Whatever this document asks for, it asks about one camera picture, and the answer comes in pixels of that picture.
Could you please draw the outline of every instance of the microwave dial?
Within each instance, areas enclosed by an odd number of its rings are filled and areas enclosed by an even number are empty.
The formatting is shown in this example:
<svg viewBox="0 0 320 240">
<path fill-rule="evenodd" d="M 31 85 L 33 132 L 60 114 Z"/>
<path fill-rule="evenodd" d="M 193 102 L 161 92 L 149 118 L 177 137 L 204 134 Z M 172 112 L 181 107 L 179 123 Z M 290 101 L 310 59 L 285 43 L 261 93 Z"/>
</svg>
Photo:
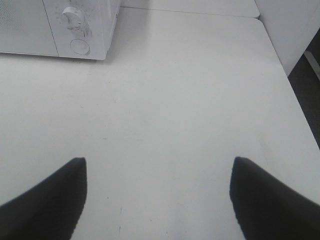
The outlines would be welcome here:
<svg viewBox="0 0 320 240">
<path fill-rule="evenodd" d="M 62 11 L 61 19 L 67 25 L 67 29 L 71 31 L 83 29 L 87 25 L 85 13 L 74 6 L 66 7 Z"/>
</svg>

